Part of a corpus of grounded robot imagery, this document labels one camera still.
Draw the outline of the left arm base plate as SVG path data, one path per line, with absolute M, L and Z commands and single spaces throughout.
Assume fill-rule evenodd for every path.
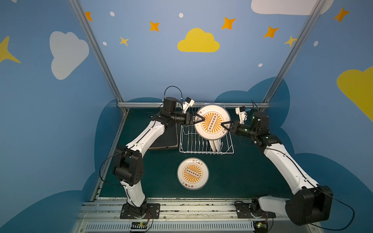
M 141 207 L 135 207 L 126 203 L 122 206 L 120 219 L 159 219 L 160 204 L 143 204 Z

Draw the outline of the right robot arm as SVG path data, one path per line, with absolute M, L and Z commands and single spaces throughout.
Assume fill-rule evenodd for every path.
M 297 226 L 328 220 L 332 190 L 328 186 L 320 186 L 296 163 L 281 140 L 270 133 L 269 123 L 269 116 L 264 112 L 253 113 L 251 125 L 241 121 L 221 123 L 229 132 L 251 138 L 275 165 L 293 193 L 290 199 L 270 195 L 254 198 L 249 206 L 251 215 L 259 218 L 271 212 L 287 216 Z

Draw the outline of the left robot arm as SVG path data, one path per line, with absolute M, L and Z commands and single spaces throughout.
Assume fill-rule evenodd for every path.
M 124 188 L 127 197 L 124 210 L 131 216 L 143 218 L 149 212 L 141 185 L 145 153 L 171 125 L 188 126 L 204 121 L 203 116 L 187 111 L 193 105 L 194 100 L 189 97 L 184 102 L 166 97 L 162 109 L 151 118 L 148 126 L 122 152 L 114 156 L 112 173 Z

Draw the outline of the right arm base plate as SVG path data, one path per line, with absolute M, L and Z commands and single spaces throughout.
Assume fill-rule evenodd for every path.
M 259 205 L 254 203 L 244 203 L 242 201 L 234 202 L 238 218 L 276 218 L 273 212 L 265 212 L 259 208 Z

